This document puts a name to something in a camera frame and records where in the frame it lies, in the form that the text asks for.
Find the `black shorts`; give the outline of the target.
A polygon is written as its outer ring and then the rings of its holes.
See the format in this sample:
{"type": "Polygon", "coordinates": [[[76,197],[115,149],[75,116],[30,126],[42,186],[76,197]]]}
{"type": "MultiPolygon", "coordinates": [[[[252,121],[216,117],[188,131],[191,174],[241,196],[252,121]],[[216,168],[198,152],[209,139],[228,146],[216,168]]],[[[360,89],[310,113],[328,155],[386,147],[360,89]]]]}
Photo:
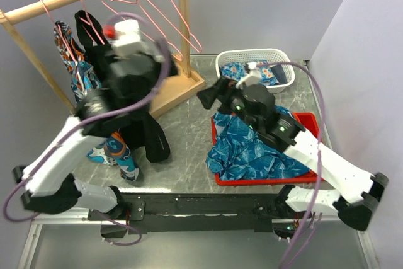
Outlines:
{"type": "MultiPolygon", "coordinates": [[[[115,60],[100,23],[91,14],[89,16],[105,44],[102,45],[91,26],[81,20],[86,18],[83,10],[74,15],[77,36],[85,49],[86,59],[94,67],[98,79],[102,84],[106,84],[108,66],[115,60]]],[[[148,112],[137,115],[129,125],[120,129],[120,134],[131,151],[144,147],[146,158],[151,163],[160,163],[169,158],[171,150],[164,131],[148,112]]]]}

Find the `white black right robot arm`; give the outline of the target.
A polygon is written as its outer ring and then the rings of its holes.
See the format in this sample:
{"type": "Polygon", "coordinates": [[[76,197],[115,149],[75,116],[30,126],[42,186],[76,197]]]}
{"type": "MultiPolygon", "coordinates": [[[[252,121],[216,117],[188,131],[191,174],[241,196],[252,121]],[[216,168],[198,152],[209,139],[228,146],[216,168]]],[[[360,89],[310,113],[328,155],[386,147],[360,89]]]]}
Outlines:
{"type": "Polygon", "coordinates": [[[300,122],[278,112],[274,95],[261,84],[238,88],[235,81],[221,77],[197,97],[205,109],[219,100],[220,112],[237,115],[268,147],[302,163],[332,186],[330,190],[308,190],[287,185],[275,203],[280,216],[316,212],[336,215],[358,231],[368,229],[389,183],[383,173],[372,174],[351,164],[300,122]]]}

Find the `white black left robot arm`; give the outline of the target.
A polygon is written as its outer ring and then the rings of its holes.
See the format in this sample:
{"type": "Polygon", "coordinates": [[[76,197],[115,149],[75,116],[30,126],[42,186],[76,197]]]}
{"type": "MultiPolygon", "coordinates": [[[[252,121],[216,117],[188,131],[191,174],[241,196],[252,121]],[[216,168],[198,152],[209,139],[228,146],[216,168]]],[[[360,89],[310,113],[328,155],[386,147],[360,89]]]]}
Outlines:
{"type": "Polygon", "coordinates": [[[76,114],[65,121],[54,141],[33,163],[16,166],[14,179],[24,188],[23,208],[44,214],[60,214],[72,207],[98,210],[116,220],[128,209],[115,186],[80,181],[72,172],[84,153],[117,130],[129,129],[133,138],[146,138],[150,103],[169,77],[171,54],[162,61],[139,53],[112,62],[106,87],[91,90],[78,104],[76,114]]]}

